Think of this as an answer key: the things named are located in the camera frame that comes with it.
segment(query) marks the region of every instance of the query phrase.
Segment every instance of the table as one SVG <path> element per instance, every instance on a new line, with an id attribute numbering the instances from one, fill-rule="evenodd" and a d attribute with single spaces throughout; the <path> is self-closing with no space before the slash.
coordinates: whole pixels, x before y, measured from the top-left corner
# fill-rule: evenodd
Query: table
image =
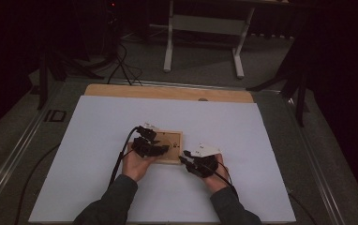
<path id="1" fill-rule="evenodd" d="M 236 4 L 236 6 L 246 5 L 249 9 L 245 11 L 245 20 L 228 20 L 218 18 L 205 18 L 189 15 L 178 15 L 173 11 L 173 0 L 170 0 L 169 9 L 169 21 L 168 21 L 168 43 L 167 51 L 165 53 L 164 71 L 170 72 L 172 65 L 172 33 L 173 30 L 186 30 L 196 32 L 206 32 L 215 34 L 225 34 L 239 36 L 238 45 L 232 49 L 232 56 L 235 65 L 237 78 L 244 78 L 243 65 L 240 58 L 240 52 L 243 48 L 244 41 L 246 40 L 246 34 L 250 26 L 253 13 L 256 7 L 260 6 L 285 6 L 296 8 L 313 8 L 305 4 L 290 3 L 288 0 L 276 1 L 276 0 L 230 0 L 230 1 L 207 1 L 214 4 L 219 4 L 224 8 L 225 4 Z M 202 2 L 202 0 L 189 1 L 189 2 Z"/>
<path id="2" fill-rule="evenodd" d="M 68 223 L 100 198 L 127 133 L 141 121 L 183 131 L 185 149 L 199 141 L 218 144 L 245 208 L 263 222 L 294 221 L 261 115 L 252 102 L 245 91 L 88 86 L 29 221 Z M 128 222 L 218 223 L 206 187 L 184 166 L 152 165 L 139 186 Z"/>

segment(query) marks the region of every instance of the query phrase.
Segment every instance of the black cable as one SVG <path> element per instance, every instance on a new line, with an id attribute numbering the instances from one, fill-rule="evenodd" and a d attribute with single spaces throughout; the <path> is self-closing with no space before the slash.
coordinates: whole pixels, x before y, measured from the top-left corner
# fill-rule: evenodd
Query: black cable
<path id="1" fill-rule="evenodd" d="M 123 61 L 120 61 L 120 60 L 118 59 L 119 57 L 120 57 L 120 56 L 117 54 L 118 65 L 117 65 L 117 67 L 112 71 L 112 74 L 110 75 L 109 79 L 107 80 L 107 84 L 110 84 L 110 80 L 112 79 L 112 76 L 114 75 L 115 71 L 117 71 L 117 69 L 122 66 L 122 62 L 123 62 L 123 61 L 126 59 L 126 57 L 127 57 L 127 49 L 126 49 L 125 47 L 124 47 Z"/>
<path id="2" fill-rule="evenodd" d="M 126 79 L 127 79 L 127 82 L 129 83 L 129 85 L 132 85 L 132 82 L 130 82 L 129 77 L 127 76 L 126 70 L 125 70 L 124 67 L 123 67 L 124 59 L 121 59 L 120 56 L 117 56 L 117 59 L 118 59 L 118 62 L 120 62 L 120 68 L 121 68 L 121 70 L 123 71 L 124 76 L 125 76 Z"/>
<path id="3" fill-rule="evenodd" d="M 225 169 L 226 173 L 227 173 L 228 176 L 229 176 L 230 183 L 232 184 L 232 180 L 231 180 L 231 177 L 230 177 L 230 174 L 229 174 L 228 169 L 227 169 L 227 168 L 225 167 L 225 165 L 223 165 L 222 163 L 220 163 L 220 162 L 218 162 L 218 163 L 223 167 L 223 169 Z"/>
<path id="4" fill-rule="evenodd" d="M 128 65 L 126 62 L 123 62 L 124 66 L 126 66 L 127 70 L 129 71 L 129 73 L 132 75 L 133 77 L 133 80 L 132 80 L 132 83 L 134 82 L 138 82 L 141 86 L 143 86 L 142 82 L 139 80 L 139 78 L 141 77 L 141 75 L 143 74 L 143 71 L 141 68 L 139 67 L 133 67 L 133 66 L 130 66 Z M 129 68 L 135 68 L 137 69 L 140 74 L 139 75 L 135 75 Z"/>
<path id="5" fill-rule="evenodd" d="M 288 195 L 291 197 L 291 198 L 293 198 L 298 204 L 299 204 L 299 206 L 301 206 L 302 207 L 302 209 L 307 213 L 307 215 L 310 217 L 310 219 L 311 219 L 311 221 L 313 222 L 313 224 L 314 225 L 317 225 L 317 222 L 316 222 L 316 220 L 313 218 L 313 216 L 311 216 L 311 214 L 307 211 L 307 209 L 305 208 L 305 206 L 301 203 L 301 202 L 299 202 L 299 200 L 297 200 L 296 198 L 295 198 L 295 196 L 293 196 L 291 193 L 288 193 Z"/>
<path id="6" fill-rule="evenodd" d="M 132 152 L 133 150 L 128 151 L 125 155 L 123 155 L 123 158 L 125 158 L 130 152 Z"/>
<path id="7" fill-rule="evenodd" d="M 105 57 L 105 59 L 103 61 L 91 64 L 91 65 L 86 65 L 83 67 L 88 68 L 88 69 L 96 69 L 96 68 L 101 68 L 101 67 L 107 66 L 112 61 L 114 56 L 115 56 L 115 53 L 111 52 Z"/>
<path id="8" fill-rule="evenodd" d="M 121 150 L 120 155 L 118 155 L 117 161 L 115 162 L 114 169 L 112 170 L 112 177 L 110 178 L 109 186 L 112 184 L 112 182 L 114 182 L 115 176 L 117 175 L 118 167 L 120 166 L 120 163 L 121 163 L 121 160 L 124 158 L 124 156 L 126 156 L 126 155 L 124 155 L 124 153 L 126 151 L 129 139 L 132 136 L 132 133 L 135 132 L 135 130 L 137 130 L 137 129 L 138 129 L 138 127 L 133 128 L 127 136 L 127 140 L 124 143 L 123 150 Z"/>
<path id="9" fill-rule="evenodd" d="M 14 223 L 15 225 L 17 225 L 19 223 L 19 217 L 21 215 L 22 203 L 23 203 L 23 199 L 24 199 L 24 193 L 27 190 L 27 185 L 29 184 L 30 179 L 33 176 L 34 171 L 38 167 L 39 163 L 41 163 L 41 161 L 45 157 L 47 157 L 51 152 L 53 152 L 55 149 L 57 149 L 57 147 L 59 147 L 59 145 L 60 145 L 60 143 L 58 143 L 55 147 L 51 148 L 47 153 L 45 153 L 44 156 L 42 156 L 42 158 L 37 162 L 36 166 L 33 167 L 32 171 L 30 172 L 29 176 L 27 177 L 26 183 L 24 184 L 24 188 L 22 190 L 21 199 L 19 200 L 18 212 L 16 213 L 16 218 L 15 218 L 15 223 Z"/>
<path id="10" fill-rule="evenodd" d="M 120 46 L 121 46 L 121 47 L 126 51 L 126 53 L 127 53 L 127 48 L 126 48 L 123 44 L 121 44 L 121 43 L 120 43 Z M 129 73 L 130 73 L 130 74 L 132 75 L 132 77 L 134 78 L 134 80 L 133 80 L 132 82 L 134 83 L 135 81 L 137 81 L 137 82 L 142 86 L 142 83 L 141 83 L 141 81 L 139 80 L 139 77 L 142 75 L 142 70 L 141 70 L 140 68 L 138 68 L 138 67 L 129 66 L 129 65 L 125 62 L 125 59 L 124 59 L 124 58 L 122 59 L 122 65 L 124 65 L 124 66 L 127 68 L 127 70 L 129 71 Z M 136 76 L 136 75 L 133 74 L 133 72 L 129 69 L 129 67 L 138 69 L 138 70 L 141 72 L 141 74 L 139 74 L 138 76 Z M 124 69 L 123 67 L 122 67 L 122 69 L 123 69 L 124 75 L 125 75 L 126 78 L 127 78 L 127 81 L 128 81 L 129 84 L 131 85 L 130 81 L 128 80 L 128 76 L 127 76 L 127 74 L 126 74 L 126 72 L 125 72 L 125 69 Z"/>
<path id="11" fill-rule="evenodd" d="M 203 168 L 205 168 L 205 169 L 207 169 L 208 171 L 214 173 L 217 177 L 219 177 L 219 178 L 222 179 L 224 182 L 226 182 L 226 184 L 231 188 L 231 190 L 232 190 L 232 192 L 234 193 L 235 197 L 237 197 L 237 199 L 239 199 L 239 198 L 238 198 L 237 190 L 235 189 L 234 185 L 231 184 L 231 183 L 229 183 L 229 181 L 228 181 L 226 178 L 224 178 L 222 175 L 220 175 L 220 174 L 217 173 L 216 171 L 211 170 L 211 168 L 209 168 L 209 167 L 207 167 L 207 166 L 205 166 L 205 165 L 203 165 L 203 164 L 199 164 L 199 165 L 203 166 Z"/>

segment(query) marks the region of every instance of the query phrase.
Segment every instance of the cable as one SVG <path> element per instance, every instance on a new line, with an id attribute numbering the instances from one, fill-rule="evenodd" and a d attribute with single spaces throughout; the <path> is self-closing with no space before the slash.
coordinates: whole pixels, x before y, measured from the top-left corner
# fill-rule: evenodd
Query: cable
<path id="1" fill-rule="evenodd" d="M 15 225 L 17 225 L 19 223 L 19 217 L 21 215 L 21 210 L 22 210 L 22 203 L 23 203 L 23 199 L 24 199 L 24 193 L 27 190 L 27 185 L 30 182 L 31 177 L 33 176 L 34 171 L 36 170 L 36 168 L 38 167 L 39 163 L 41 163 L 41 161 L 47 157 L 51 152 L 53 152 L 54 150 L 57 149 L 57 147 L 59 147 L 60 143 L 58 143 L 55 147 L 53 147 L 52 149 L 50 149 L 47 153 L 44 154 L 44 156 L 42 156 L 42 158 L 37 162 L 36 166 L 33 167 L 32 171 L 30 172 L 29 176 L 27 177 L 26 183 L 24 184 L 24 188 L 22 190 L 22 194 L 21 194 L 21 199 L 19 200 L 19 205 L 18 205 L 18 212 L 16 213 L 16 218 L 15 218 Z"/>
<path id="2" fill-rule="evenodd" d="M 123 71 L 124 76 L 125 76 L 126 79 L 127 79 L 127 82 L 129 83 L 129 85 L 132 85 L 132 82 L 130 82 L 129 77 L 127 76 L 126 70 L 125 70 L 125 68 L 123 67 L 124 59 L 121 59 L 120 56 L 117 56 L 117 59 L 118 59 L 118 62 L 120 62 L 120 68 L 121 68 L 121 70 Z"/>
<path id="3" fill-rule="evenodd" d="M 200 164 L 200 165 L 203 166 L 203 168 L 207 169 L 208 171 L 213 172 L 217 177 L 219 177 L 219 178 L 222 179 L 224 182 L 226 182 L 226 184 L 228 184 L 228 186 L 231 188 L 231 190 L 232 190 L 232 192 L 234 193 L 235 197 L 237 197 L 237 199 L 239 199 L 239 198 L 238 198 L 237 190 L 235 189 L 235 187 L 234 187 L 234 185 L 233 185 L 232 183 L 229 183 L 229 181 L 228 181 L 226 178 L 224 178 L 222 175 L 220 175 L 220 174 L 217 173 L 216 171 L 211 170 L 211 168 L 209 168 L 209 167 L 207 167 L 207 166 L 205 166 L 205 165 L 203 165 L 203 164 Z"/>
<path id="4" fill-rule="evenodd" d="M 124 47 L 123 61 L 126 59 L 126 57 L 127 57 L 127 49 Z M 119 63 L 117 65 L 117 67 L 112 71 L 112 74 L 110 75 L 109 79 L 107 80 L 107 84 L 110 84 L 110 80 L 112 79 L 112 76 L 114 75 L 115 71 L 117 71 L 117 69 L 122 66 L 123 61 L 118 60 Z"/>
<path id="5" fill-rule="evenodd" d="M 229 170 L 225 167 L 225 165 L 223 165 L 222 163 L 218 162 L 222 167 L 223 169 L 225 169 L 226 173 L 228 174 L 229 176 L 229 180 L 230 180 L 230 183 L 232 184 L 232 180 L 231 180 L 231 177 L 230 177 L 230 174 L 229 174 Z"/>
<path id="6" fill-rule="evenodd" d="M 123 158 L 125 158 L 130 152 L 132 152 L 133 150 L 128 151 L 125 155 L 123 155 Z"/>
<path id="7" fill-rule="evenodd" d="M 313 222 L 313 224 L 314 225 L 317 225 L 317 222 L 316 222 L 316 220 L 313 218 L 313 216 L 311 216 L 311 214 L 307 211 L 307 209 L 305 208 L 305 206 L 301 203 L 301 202 L 299 202 L 299 200 L 297 200 L 296 198 L 295 198 L 295 196 L 293 196 L 291 193 L 288 193 L 288 195 L 291 197 L 291 198 L 293 198 L 298 204 L 299 204 L 299 206 L 301 206 L 302 207 L 302 209 L 307 213 L 307 215 L 310 217 L 310 219 L 311 219 L 311 221 Z"/>
<path id="8" fill-rule="evenodd" d="M 157 36 L 157 35 L 159 35 L 159 34 L 161 34 L 161 33 L 164 33 L 165 31 L 168 31 L 168 28 L 164 28 L 164 29 L 162 29 L 162 30 L 160 30 L 160 31 L 157 31 L 157 32 L 155 32 L 154 34 L 149 35 L 148 37 L 151 38 L 151 37 Z M 132 32 L 132 33 L 129 33 L 129 34 L 127 34 L 127 35 L 124 35 L 124 36 L 122 36 L 122 37 L 120 37 L 120 38 L 121 38 L 122 40 L 124 40 L 124 41 L 129 41 L 129 42 L 141 42 L 141 41 L 144 40 L 143 38 L 140 38 L 140 37 L 138 37 L 137 39 L 130 39 L 130 38 L 128 38 L 128 37 L 130 37 L 130 36 L 132 36 L 132 35 L 135 35 L 135 33 Z"/>
<path id="9" fill-rule="evenodd" d="M 120 43 L 120 46 L 121 46 L 121 47 L 125 50 L 125 52 L 127 53 L 127 48 L 126 48 L 123 44 L 121 44 L 121 43 Z M 129 65 L 125 62 L 125 59 L 124 59 L 124 58 L 121 59 L 121 58 L 118 56 L 118 60 L 119 60 L 119 61 L 121 60 L 121 69 L 123 70 L 124 76 L 127 78 L 127 81 L 128 81 L 128 83 L 129 83 L 129 85 L 132 85 L 132 83 L 130 82 L 129 77 L 127 76 L 127 73 L 126 73 L 125 68 L 124 68 L 123 66 L 125 66 L 125 67 L 127 68 L 128 72 L 129 72 L 129 73 L 132 75 L 132 77 L 134 78 L 132 82 L 134 83 L 135 81 L 138 81 L 138 83 L 142 86 L 142 82 L 139 80 L 139 77 L 142 75 L 142 70 L 141 70 L 140 68 L 138 68 L 138 67 L 132 67 L 132 68 L 138 69 L 138 70 L 141 72 L 138 76 L 136 76 L 136 75 L 129 69 L 129 67 L 131 67 L 131 66 L 129 66 Z"/>
<path id="10" fill-rule="evenodd" d="M 112 177 L 110 178 L 109 187 L 112 184 L 112 182 L 114 182 L 114 180 L 115 180 L 115 176 L 117 175 L 118 167 L 120 166 L 121 160 L 124 158 L 124 156 L 126 156 L 126 155 L 124 155 L 124 153 L 126 151 L 129 139 L 132 136 L 132 133 L 135 132 L 135 130 L 137 130 L 137 129 L 138 129 L 138 127 L 133 128 L 127 136 L 127 140 L 124 143 L 123 150 L 121 150 L 120 155 L 118 155 L 117 161 L 115 162 L 114 169 L 112 170 Z"/>
<path id="11" fill-rule="evenodd" d="M 88 68 L 88 69 L 95 69 L 95 68 L 101 68 L 101 67 L 107 66 L 112 61 L 114 56 L 115 56 L 115 52 L 111 52 L 105 57 L 105 59 L 103 61 L 94 63 L 92 65 L 86 65 L 83 67 Z"/>

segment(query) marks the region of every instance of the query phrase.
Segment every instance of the person's left hand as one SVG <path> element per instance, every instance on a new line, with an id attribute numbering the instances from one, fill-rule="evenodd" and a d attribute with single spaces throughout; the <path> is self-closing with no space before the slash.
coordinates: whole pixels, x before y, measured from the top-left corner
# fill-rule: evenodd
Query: person's left hand
<path id="1" fill-rule="evenodd" d="M 138 182 L 144 177 L 150 164 L 156 160 L 156 157 L 142 158 L 135 151 L 130 151 L 123 158 L 123 175 L 129 176 L 132 180 Z"/>

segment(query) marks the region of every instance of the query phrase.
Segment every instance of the metal frame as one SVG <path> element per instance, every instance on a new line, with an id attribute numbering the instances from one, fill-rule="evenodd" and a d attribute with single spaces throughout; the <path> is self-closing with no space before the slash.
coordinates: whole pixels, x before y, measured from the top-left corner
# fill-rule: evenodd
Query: metal frame
<path id="1" fill-rule="evenodd" d="M 176 15 L 173 13 L 173 0 L 171 0 L 170 18 L 168 20 L 168 44 L 167 51 L 165 53 L 164 71 L 171 71 L 173 51 L 172 33 L 173 29 L 176 29 L 225 35 L 238 35 L 240 40 L 237 47 L 232 49 L 232 56 L 237 78 L 244 78 L 240 52 L 243 48 L 244 41 L 246 40 L 246 34 L 250 26 L 254 11 L 254 7 L 249 9 L 245 21 Z"/>
<path id="2" fill-rule="evenodd" d="M 125 80 L 114 80 L 114 84 L 124 84 L 127 81 Z M 226 90 L 244 90 L 239 88 L 230 88 L 230 87 L 214 87 L 214 86 L 203 86 L 203 85 L 190 85 L 190 84 L 179 84 L 179 83 L 165 83 L 165 82 L 148 82 L 145 85 L 153 85 L 153 86 L 171 86 L 171 87 L 186 87 L 186 88 L 197 88 L 197 89 L 226 89 Z M 32 122 L 27 127 L 26 131 L 19 139 L 18 143 L 12 150 L 11 154 L 7 158 L 6 162 L 0 168 L 0 193 L 3 190 L 5 184 L 7 183 L 8 179 L 10 178 L 11 174 L 15 170 L 16 166 L 20 162 L 23 154 L 26 151 L 28 144 L 32 141 L 34 134 L 37 132 L 39 124 L 42 122 L 42 119 L 45 117 L 48 106 L 54 100 L 54 97 L 57 96 L 59 90 L 63 87 L 61 83 L 55 83 L 52 87 L 51 97 L 46 103 L 46 106 L 43 108 L 42 111 L 39 111 L 36 116 L 33 118 Z M 275 93 L 279 95 L 278 91 L 262 91 L 263 93 Z M 293 115 L 294 104 L 292 99 L 283 98 L 283 101 L 288 109 L 289 117 L 293 122 L 294 126 L 297 128 L 301 139 L 306 147 L 306 159 L 309 163 L 310 170 L 314 176 L 316 181 L 317 187 L 320 191 L 322 200 L 324 201 L 325 207 L 327 212 L 333 222 L 334 225 L 336 224 L 345 224 L 342 214 L 336 204 L 336 199 L 334 194 L 329 187 L 328 182 L 323 175 L 320 163 L 315 156 L 315 151 L 311 146 L 307 134 L 305 130 L 298 126 L 297 120 Z"/>

